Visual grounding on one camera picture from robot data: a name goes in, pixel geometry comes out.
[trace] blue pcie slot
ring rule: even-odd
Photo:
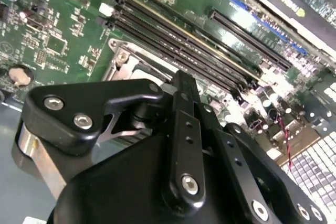
[[[307,55],[308,52],[299,47],[296,43],[292,43],[290,42],[286,36],[282,35],[281,33],[279,33],[276,29],[274,29],[273,27],[271,27],[271,25],[269,23],[267,23],[266,21],[261,20],[256,14],[251,14],[249,12],[249,7],[244,4],[242,1],[240,0],[230,0],[231,2],[235,3],[237,6],[239,6],[240,8],[242,8],[243,10],[245,10],[246,12],[249,13],[249,15],[252,15],[252,17],[258,21],[259,23],[261,23],[263,26],[265,26],[267,29],[269,29],[272,33],[274,33],[275,35],[277,35],[281,40],[283,40],[284,42],[290,44],[292,47],[294,47],[299,53],[303,54],[303,55]]]

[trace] hex bolt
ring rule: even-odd
[[[315,215],[315,217],[319,220],[319,221],[323,221],[322,215],[320,213],[319,210],[317,210],[315,207],[310,206],[311,211],[313,212],[313,214]]]
[[[61,110],[64,107],[64,103],[58,97],[48,97],[44,100],[44,106],[50,110]]]
[[[182,177],[182,186],[191,195],[195,195],[198,192],[198,184],[191,176],[186,175]]]
[[[78,114],[73,120],[74,124],[83,130],[88,130],[93,126],[92,119],[85,114]]]
[[[252,207],[256,215],[263,221],[268,220],[268,212],[265,206],[261,204],[260,202],[253,200],[252,201]]]
[[[300,214],[305,218],[305,220],[310,220],[309,213],[300,204],[297,205]]]

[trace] mounting hole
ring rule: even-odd
[[[230,146],[231,148],[233,148],[233,143],[231,143],[230,141],[227,141],[226,144],[227,144],[228,146]]]
[[[239,161],[239,159],[235,158],[235,162],[236,162],[237,165],[243,166],[243,164],[241,163],[241,161]]]
[[[187,122],[185,125],[187,125],[188,128],[193,128],[193,125],[190,122]]]
[[[194,143],[194,140],[192,140],[191,137],[189,137],[189,136],[187,136],[185,139],[187,140],[187,142],[189,144],[193,144]]]

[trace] gray surface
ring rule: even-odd
[[[19,112],[0,105],[0,224],[22,224],[27,216],[47,220],[56,203],[46,184],[19,169],[12,158],[19,118]],[[106,142],[95,147],[92,159],[97,163],[121,150]]]

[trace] capacitor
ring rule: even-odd
[[[265,108],[265,111],[268,115],[269,118],[271,118],[275,123],[278,122],[278,116],[279,116],[279,112],[278,110],[274,107],[273,104],[271,104],[271,106]]]
[[[9,68],[9,78],[17,87],[27,86],[35,79],[33,71],[23,65],[15,65]]]
[[[292,112],[291,107],[288,105],[288,103],[285,100],[281,99],[279,103],[286,114],[290,114]]]
[[[265,87],[264,93],[268,96],[271,102],[275,102],[278,100],[279,95],[273,90],[272,87],[270,86]]]
[[[263,128],[261,127],[261,125],[258,125],[258,126],[255,128],[255,131],[260,135],[260,134],[263,132]]]
[[[263,92],[259,95],[259,99],[265,108],[269,107],[272,104],[272,102],[268,99],[266,94],[264,94]]]
[[[305,115],[306,111],[304,110],[304,107],[301,106],[300,104],[296,103],[294,104],[294,111],[298,114],[298,115]]]
[[[262,127],[262,129],[267,130],[268,129],[268,124],[267,124],[266,120],[261,116],[259,117],[259,119],[261,121],[260,126]]]
[[[34,15],[35,12],[33,10],[30,9],[26,9],[26,10],[22,10],[21,12],[19,12],[19,17],[23,22],[27,22],[28,21],[28,17],[31,15]]]

